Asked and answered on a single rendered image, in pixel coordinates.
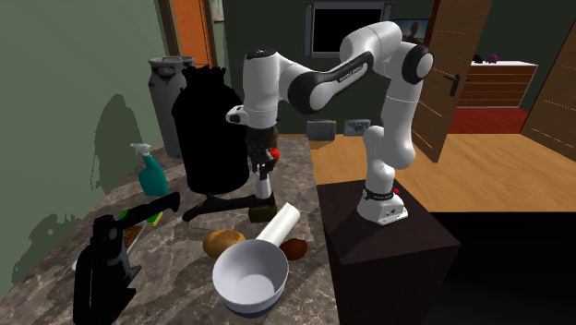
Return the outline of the large black sack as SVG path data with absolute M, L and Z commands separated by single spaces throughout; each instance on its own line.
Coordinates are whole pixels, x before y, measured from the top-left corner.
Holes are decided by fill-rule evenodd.
M 187 67 L 186 86 L 174 102 L 172 116 L 189 189 L 220 195 L 242 187 L 249 177 L 246 128 L 226 121 L 242 103 L 224 83 L 222 67 Z

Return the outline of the white and olive bottle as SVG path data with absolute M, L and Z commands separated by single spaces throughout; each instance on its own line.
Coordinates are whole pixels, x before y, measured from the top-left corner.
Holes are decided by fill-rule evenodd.
M 268 175 L 264 179 L 260 173 L 254 173 L 255 176 L 255 203 L 248 210 L 248 218 L 252 223 L 269 222 L 277 213 L 275 197 L 270 185 Z

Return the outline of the small grey box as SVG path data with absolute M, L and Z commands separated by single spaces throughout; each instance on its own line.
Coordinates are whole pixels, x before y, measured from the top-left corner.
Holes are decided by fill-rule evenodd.
M 329 119 L 309 119 L 306 122 L 306 137 L 310 141 L 333 141 L 337 122 Z

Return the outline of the small framed picture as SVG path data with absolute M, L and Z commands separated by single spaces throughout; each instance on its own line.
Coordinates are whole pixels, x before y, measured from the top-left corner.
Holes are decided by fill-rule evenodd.
M 344 121 L 344 136 L 363 136 L 371 126 L 370 119 L 349 119 Z

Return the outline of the yellow-brown potato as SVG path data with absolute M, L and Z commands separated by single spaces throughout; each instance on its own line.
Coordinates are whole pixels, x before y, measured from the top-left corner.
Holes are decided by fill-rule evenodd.
M 235 230 L 216 230 L 205 237 L 203 250 L 209 257 L 217 259 L 228 247 L 245 240 L 245 236 Z

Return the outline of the teal spray bottle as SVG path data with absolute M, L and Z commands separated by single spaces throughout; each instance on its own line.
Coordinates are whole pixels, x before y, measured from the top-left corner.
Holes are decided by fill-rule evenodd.
M 169 194 L 169 188 L 163 169 L 151 155 L 151 145 L 147 143 L 131 143 L 130 147 L 139 153 L 145 163 L 145 168 L 138 173 L 138 181 L 146 196 L 163 197 Z

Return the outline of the dark brown potato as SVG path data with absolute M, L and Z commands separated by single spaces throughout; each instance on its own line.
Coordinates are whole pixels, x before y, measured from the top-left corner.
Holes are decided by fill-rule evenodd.
M 288 260 L 301 259 L 308 250 L 306 240 L 291 238 L 280 245 L 280 249 Z

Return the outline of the orange door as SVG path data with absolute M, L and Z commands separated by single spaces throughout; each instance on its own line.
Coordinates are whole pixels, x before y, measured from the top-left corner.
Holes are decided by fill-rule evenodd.
M 214 64 L 213 27 L 209 0 L 172 0 L 180 55 L 192 56 L 195 64 Z

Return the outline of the metal tray with brown filling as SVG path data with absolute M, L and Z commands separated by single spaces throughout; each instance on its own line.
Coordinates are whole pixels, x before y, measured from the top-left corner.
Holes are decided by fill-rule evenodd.
M 134 250 L 136 243 L 146 226 L 147 223 L 142 221 L 124 230 L 124 245 L 127 255 Z

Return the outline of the dark robot stand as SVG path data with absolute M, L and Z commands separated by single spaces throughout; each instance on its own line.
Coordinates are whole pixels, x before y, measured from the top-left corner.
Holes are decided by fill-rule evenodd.
M 341 325 L 422 325 L 459 242 L 405 188 L 407 218 L 378 225 L 356 211 L 363 181 L 319 185 Z

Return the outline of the black upright appliance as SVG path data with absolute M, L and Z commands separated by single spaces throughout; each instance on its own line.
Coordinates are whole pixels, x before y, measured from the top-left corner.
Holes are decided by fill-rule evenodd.
M 121 223 L 111 215 L 96 218 L 77 261 L 74 324 L 113 325 L 137 292 L 129 285 L 140 270 L 129 264 Z

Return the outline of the wooden chest of drawers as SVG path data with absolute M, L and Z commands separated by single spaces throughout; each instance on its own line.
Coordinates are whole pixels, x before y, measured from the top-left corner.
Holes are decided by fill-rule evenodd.
M 523 61 L 473 61 L 458 106 L 519 107 L 537 68 Z

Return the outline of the black window with grey frame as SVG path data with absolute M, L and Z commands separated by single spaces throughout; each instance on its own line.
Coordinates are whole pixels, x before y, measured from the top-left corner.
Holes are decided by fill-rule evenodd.
M 338 58 L 342 39 L 351 32 L 390 20 L 394 3 L 377 1 L 315 1 L 305 4 L 304 55 Z

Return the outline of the wall picture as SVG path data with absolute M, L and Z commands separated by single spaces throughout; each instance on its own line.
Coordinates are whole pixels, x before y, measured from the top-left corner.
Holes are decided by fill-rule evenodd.
M 402 31 L 402 40 L 414 44 L 424 44 L 426 40 L 428 18 L 398 18 L 393 20 Z

